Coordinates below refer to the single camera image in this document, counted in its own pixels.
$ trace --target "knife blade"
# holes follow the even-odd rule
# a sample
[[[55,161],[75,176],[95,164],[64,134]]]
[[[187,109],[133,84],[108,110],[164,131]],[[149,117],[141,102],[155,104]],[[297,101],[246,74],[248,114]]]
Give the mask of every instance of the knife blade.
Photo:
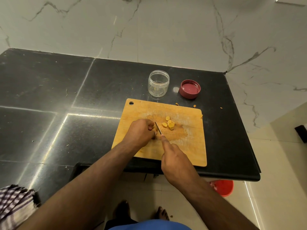
[[[162,135],[162,133],[161,133],[161,131],[160,131],[160,128],[159,128],[157,122],[155,122],[155,124],[156,124],[156,126],[157,126],[157,128],[158,128],[158,131],[160,132],[160,135]]]

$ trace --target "cutting board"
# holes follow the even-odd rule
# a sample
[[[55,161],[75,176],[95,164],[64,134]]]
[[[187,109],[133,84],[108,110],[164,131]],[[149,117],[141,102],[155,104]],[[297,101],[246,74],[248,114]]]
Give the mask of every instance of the cutting board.
[[[175,122],[173,130],[162,126],[162,123],[166,122],[166,116],[170,116],[171,120]],[[128,98],[112,148],[123,140],[130,124],[137,119],[150,119],[157,122],[162,134],[170,143],[177,144],[193,165],[207,165],[204,127],[200,109]],[[135,156],[161,160],[163,153],[161,136],[158,132],[156,138],[151,139]]]

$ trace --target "orange bucket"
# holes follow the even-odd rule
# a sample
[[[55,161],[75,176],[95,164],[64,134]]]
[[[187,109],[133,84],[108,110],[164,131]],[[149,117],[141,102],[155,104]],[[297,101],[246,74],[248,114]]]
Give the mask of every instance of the orange bucket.
[[[233,180],[216,180],[209,183],[222,197],[231,195],[234,188]]]

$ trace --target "jar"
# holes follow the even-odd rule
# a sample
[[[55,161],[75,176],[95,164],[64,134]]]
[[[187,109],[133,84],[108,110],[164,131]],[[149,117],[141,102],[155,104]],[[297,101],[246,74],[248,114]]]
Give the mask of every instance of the jar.
[[[150,73],[148,78],[148,92],[155,97],[162,97],[169,87],[169,75],[161,70]]]

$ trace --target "black countertop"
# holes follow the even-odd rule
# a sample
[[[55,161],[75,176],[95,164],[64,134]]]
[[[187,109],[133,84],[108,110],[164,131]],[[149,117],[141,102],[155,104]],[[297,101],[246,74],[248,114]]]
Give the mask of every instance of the black countertop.
[[[170,76],[159,99],[147,90],[153,70]],[[208,161],[196,167],[198,173],[260,179],[223,73],[8,49],[0,55],[0,74],[0,186],[29,180],[27,185],[36,187],[39,181],[68,178],[78,162],[94,163],[111,149],[127,98],[196,105],[203,114]],[[178,93],[186,79],[201,86],[195,100]],[[43,171],[49,171],[48,179]],[[162,174],[161,162],[134,157],[126,171]]]

